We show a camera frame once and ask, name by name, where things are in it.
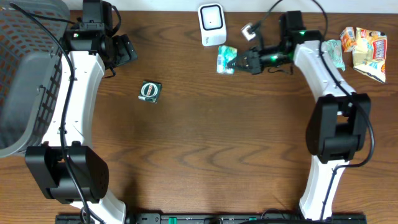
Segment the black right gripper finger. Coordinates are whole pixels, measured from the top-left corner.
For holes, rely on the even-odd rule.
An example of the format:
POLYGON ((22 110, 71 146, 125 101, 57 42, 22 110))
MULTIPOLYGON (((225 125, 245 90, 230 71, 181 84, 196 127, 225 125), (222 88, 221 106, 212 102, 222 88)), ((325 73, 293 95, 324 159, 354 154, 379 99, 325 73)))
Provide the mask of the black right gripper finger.
POLYGON ((245 52, 243 52, 243 53, 241 53, 241 54, 238 54, 238 55, 232 60, 232 62, 247 62, 247 60, 248 60, 248 55, 249 55, 249 52, 248 52, 248 51, 245 51, 245 52))
POLYGON ((227 63, 227 67, 234 69, 234 70, 242 71, 242 72, 250 72, 251 71, 249 64, 247 62, 230 61, 227 63))

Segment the teal Kleenex tissue pack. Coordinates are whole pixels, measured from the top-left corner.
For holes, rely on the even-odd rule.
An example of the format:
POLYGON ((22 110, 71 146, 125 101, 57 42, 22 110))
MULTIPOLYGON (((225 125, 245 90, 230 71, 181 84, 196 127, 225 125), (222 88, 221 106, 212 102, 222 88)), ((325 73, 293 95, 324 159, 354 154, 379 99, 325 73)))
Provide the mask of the teal Kleenex tissue pack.
POLYGON ((216 71, 220 74, 232 75, 233 68, 228 67, 228 62, 237 56, 238 50, 234 47, 221 45, 218 47, 216 71))

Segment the mint green wipes pack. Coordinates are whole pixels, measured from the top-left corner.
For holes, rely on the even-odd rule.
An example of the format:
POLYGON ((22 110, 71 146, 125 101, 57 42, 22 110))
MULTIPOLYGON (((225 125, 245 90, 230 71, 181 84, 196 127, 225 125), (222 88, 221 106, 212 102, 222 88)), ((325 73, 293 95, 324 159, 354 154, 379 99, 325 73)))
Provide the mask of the mint green wipes pack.
POLYGON ((333 61, 336 68, 340 68, 342 71, 346 70, 345 63, 343 61, 343 51, 340 40, 328 40, 325 42, 327 52, 333 61))

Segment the orange Kleenex tissue pack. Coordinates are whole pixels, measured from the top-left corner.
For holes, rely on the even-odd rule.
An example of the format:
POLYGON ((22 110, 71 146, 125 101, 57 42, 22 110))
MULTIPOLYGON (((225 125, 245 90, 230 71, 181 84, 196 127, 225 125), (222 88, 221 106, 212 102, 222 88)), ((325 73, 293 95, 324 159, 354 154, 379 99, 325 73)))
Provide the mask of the orange Kleenex tissue pack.
POLYGON ((343 52, 351 52, 356 47, 356 38, 353 27, 345 27, 340 34, 343 52))

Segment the cream snack bag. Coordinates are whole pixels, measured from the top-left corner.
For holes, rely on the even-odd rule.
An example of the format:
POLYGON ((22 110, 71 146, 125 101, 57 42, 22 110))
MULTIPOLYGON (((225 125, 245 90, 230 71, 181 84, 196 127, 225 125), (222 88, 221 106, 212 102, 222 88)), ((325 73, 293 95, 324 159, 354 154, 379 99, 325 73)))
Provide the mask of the cream snack bag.
POLYGON ((353 68, 380 83, 386 82, 387 35, 384 32, 356 28, 353 68))

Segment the dark green round-logo packet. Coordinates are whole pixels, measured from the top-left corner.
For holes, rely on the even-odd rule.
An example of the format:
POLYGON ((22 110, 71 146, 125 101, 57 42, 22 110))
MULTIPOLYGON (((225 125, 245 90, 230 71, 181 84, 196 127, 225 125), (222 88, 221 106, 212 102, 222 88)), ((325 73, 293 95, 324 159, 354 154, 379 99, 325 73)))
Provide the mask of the dark green round-logo packet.
POLYGON ((138 98, 149 103, 157 103, 162 90, 162 84, 144 80, 138 98))

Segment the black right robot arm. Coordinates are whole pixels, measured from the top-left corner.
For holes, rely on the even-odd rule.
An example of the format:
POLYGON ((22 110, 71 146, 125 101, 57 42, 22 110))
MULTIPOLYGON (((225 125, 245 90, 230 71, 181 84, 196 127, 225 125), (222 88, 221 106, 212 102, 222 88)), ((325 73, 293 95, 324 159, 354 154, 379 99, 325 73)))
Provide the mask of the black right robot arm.
POLYGON ((307 29, 300 11, 280 16, 280 42, 266 47, 260 23, 247 24, 242 33, 259 44, 235 56, 229 68, 260 74, 265 68, 291 64, 305 77, 315 99, 305 141, 312 155, 307 186, 299 200, 302 219, 306 222, 330 222, 332 203, 343 172, 365 165, 368 159, 351 164, 364 146, 366 134, 372 134, 369 120, 371 101, 345 82, 333 64, 324 35, 307 29))

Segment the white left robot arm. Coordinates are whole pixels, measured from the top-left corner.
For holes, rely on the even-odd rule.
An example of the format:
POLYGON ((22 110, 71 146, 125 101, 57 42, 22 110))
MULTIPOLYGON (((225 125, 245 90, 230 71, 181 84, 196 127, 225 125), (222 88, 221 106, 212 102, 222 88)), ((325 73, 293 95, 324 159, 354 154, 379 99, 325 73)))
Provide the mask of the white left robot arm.
POLYGON ((55 111, 39 146, 28 147, 25 163, 45 198, 79 210, 78 223, 132 223, 127 205, 109 189, 109 168, 95 153, 95 101, 107 70, 137 55, 119 35, 116 6, 84 1, 83 17, 57 42, 62 54, 61 85, 55 111))

